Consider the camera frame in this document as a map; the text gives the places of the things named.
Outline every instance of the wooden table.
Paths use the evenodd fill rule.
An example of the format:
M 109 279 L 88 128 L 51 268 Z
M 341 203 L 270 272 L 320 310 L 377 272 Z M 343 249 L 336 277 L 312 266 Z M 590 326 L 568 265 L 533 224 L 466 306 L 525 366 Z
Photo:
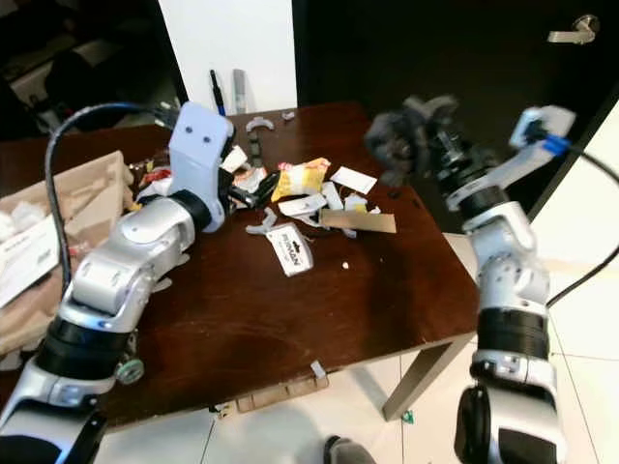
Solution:
M 368 119 L 358 104 L 302 108 L 286 124 L 278 111 L 264 115 L 276 123 L 273 132 L 260 130 L 268 169 L 324 157 L 332 162 L 328 175 L 340 165 L 380 174 L 363 145 Z M 250 118 L 230 118 L 246 149 Z M 126 162 L 143 160 L 168 138 L 155 126 L 71 135 L 55 168 L 116 149 Z M 43 178 L 44 146 L 44 140 L 0 144 L 0 194 Z M 471 337 L 478 296 L 411 188 L 376 185 L 368 198 L 396 215 L 397 234 L 359 233 L 349 240 L 338 230 L 300 225 L 314 239 L 314 268 L 293 277 L 283 274 L 266 238 L 245 232 L 262 220 L 261 212 L 236 213 L 220 231 L 200 237 L 189 263 L 170 273 L 173 285 L 154 295 L 142 315 L 146 375 L 111 392 L 111 422 L 219 404 L 309 378 L 314 360 L 330 372 L 421 348 L 385 405 L 388 420 L 398 417 Z M 15 373 L 0 375 L 3 402 L 15 379 Z

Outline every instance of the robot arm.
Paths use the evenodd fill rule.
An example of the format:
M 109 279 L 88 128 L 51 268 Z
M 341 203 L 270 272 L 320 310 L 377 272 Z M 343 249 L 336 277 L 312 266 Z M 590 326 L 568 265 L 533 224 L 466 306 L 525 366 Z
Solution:
M 374 120 L 366 142 L 390 169 L 383 181 L 401 184 L 416 172 L 438 182 L 449 209 L 461 212 L 478 260 L 478 349 L 470 367 L 477 386 L 460 398 L 456 454 L 476 464 L 561 463 L 567 446 L 548 361 L 548 272 L 525 213 L 503 188 L 562 154 L 555 136 L 567 133 L 574 115 L 554 106 L 524 111 L 510 140 L 518 153 L 497 165 L 453 130 L 455 108 L 449 97 L 408 99 L 401 111 Z M 552 136 L 534 140 L 529 131 L 539 127 Z
M 94 459 L 105 428 L 99 403 L 131 351 L 151 293 L 187 261 L 196 231 L 213 232 L 223 223 L 218 170 L 233 135 L 221 116 L 195 103 L 183 106 L 169 143 L 172 194 L 122 217 L 81 262 L 0 416 L 2 462 Z

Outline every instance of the door handle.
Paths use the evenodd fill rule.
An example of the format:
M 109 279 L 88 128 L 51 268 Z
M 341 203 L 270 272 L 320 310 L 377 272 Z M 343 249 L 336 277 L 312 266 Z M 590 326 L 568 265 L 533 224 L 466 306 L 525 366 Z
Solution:
M 547 40 L 554 44 L 589 44 L 600 32 L 600 20 L 593 14 L 586 14 L 578 18 L 572 27 L 573 31 L 550 31 Z

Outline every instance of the crumpled wrapper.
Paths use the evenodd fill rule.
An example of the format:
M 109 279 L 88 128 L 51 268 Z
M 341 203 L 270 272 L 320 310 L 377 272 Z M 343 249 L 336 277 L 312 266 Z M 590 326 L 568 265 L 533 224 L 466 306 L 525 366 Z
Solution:
M 291 195 L 313 195 L 322 189 L 322 181 L 331 163 L 325 158 L 317 158 L 301 164 L 281 162 L 278 186 L 273 190 L 271 201 Z

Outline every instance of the black door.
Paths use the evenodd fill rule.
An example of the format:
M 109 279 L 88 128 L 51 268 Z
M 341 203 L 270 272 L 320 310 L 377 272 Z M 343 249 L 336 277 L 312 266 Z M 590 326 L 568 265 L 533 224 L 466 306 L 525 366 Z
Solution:
M 451 94 L 473 141 L 509 155 L 520 112 L 558 104 L 577 114 L 579 140 L 617 81 L 616 0 L 294 0 L 300 104 L 355 100 L 369 116 L 411 94 Z M 549 43 L 594 15 L 600 31 L 587 44 Z M 531 212 L 563 160 L 510 188 Z M 432 183 L 417 184 L 443 230 L 458 231 Z

